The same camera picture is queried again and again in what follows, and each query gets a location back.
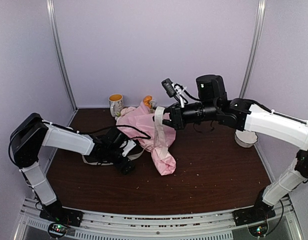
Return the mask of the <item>white patterned mug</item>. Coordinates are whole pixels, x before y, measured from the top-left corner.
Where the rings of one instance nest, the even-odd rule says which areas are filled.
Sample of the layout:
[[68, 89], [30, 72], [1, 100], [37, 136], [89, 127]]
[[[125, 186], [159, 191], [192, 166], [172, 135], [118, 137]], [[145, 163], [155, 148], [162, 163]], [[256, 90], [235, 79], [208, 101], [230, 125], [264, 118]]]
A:
[[121, 111], [124, 108], [123, 95], [112, 94], [109, 96], [108, 100], [109, 100], [109, 109], [110, 109], [111, 116], [113, 118], [119, 117]]

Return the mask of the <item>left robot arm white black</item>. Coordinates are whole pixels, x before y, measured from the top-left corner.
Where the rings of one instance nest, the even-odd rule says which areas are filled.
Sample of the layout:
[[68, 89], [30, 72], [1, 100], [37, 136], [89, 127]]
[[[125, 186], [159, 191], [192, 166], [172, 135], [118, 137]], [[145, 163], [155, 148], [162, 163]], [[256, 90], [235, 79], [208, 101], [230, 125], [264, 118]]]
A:
[[76, 153], [81, 155], [87, 165], [114, 166], [122, 174], [129, 173], [134, 168], [129, 153], [136, 147], [136, 141], [118, 127], [110, 126], [106, 130], [105, 134], [94, 136], [91, 132], [81, 132], [46, 121], [34, 112], [10, 134], [10, 161], [17, 166], [42, 208], [55, 222], [63, 221], [66, 212], [40, 166], [41, 150], [47, 148], [55, 152], [63, 150]]

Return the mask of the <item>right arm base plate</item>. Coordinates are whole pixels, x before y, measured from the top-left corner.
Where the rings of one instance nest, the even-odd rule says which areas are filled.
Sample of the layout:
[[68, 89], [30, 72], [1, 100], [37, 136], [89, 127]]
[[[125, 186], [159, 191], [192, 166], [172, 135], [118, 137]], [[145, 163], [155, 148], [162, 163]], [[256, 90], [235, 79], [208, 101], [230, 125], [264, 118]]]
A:
[[237, 227], [265, 221], [275, 216], [276, 213], [272, 207], [252, 206], [233, 211], [233, 218]]

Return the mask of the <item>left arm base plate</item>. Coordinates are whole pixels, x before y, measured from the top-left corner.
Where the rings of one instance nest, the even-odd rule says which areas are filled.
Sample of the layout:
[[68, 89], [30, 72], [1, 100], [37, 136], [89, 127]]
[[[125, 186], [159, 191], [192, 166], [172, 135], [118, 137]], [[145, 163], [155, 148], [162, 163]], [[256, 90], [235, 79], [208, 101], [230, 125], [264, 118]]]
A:
[[83, 212], [79, 210], [63, 208], [60, 216], [53, 217], [50, 213], [41, 210], [39, 217], [50, 222], [60, 223], [65, 226], [80, 227]]

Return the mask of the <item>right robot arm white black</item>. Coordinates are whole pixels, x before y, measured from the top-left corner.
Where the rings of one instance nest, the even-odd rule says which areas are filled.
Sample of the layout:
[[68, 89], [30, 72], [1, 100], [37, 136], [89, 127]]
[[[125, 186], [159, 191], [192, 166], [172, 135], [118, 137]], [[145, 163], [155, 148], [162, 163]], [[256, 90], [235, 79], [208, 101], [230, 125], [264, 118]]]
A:
[[165, 79], [161, 82], [167, 95], [177, 102], [167, 107], [168, 120], [162, 123], [175, 130], [187, 124], [217, 121], [241, 133], [260, 133], [288, 142], [299, 148], [291, 166], [280, 178], [259, 193], [250, 217], [260, 221], [282, 197], [308, 180], [308, 120], [294, 118], [270, 110], [252, 99], [229, 100], [220, 75], [208, 74], [196, 78], [198, 97], [188, 103], [183, 95], [187, 90], [180, 84]]

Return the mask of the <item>orange fake flower stem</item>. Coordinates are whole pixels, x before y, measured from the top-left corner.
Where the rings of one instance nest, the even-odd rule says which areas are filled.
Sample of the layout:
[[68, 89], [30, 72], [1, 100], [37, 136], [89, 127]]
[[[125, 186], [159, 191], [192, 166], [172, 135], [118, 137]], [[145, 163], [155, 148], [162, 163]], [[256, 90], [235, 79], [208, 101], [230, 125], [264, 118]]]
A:
[[143, 103], [145, 106], [147, 106], [148, 108], [153, 108], [154, 107], [154, 99], [152, 96], [147, 95], [144, 99], [143, 99]]

